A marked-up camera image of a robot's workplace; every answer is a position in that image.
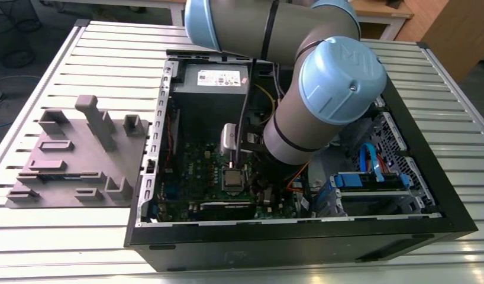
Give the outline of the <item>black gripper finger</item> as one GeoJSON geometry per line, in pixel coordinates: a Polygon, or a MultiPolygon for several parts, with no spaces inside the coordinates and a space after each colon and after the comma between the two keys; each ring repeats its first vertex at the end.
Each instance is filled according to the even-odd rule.
{"type": "Polygon", "coordinates": [[[257,194],[260,206],[272,205],[272,200],[273,200],[272,195],[273,195],[273,184],[268,184],[265,187],[260,189],[257,194]]]}

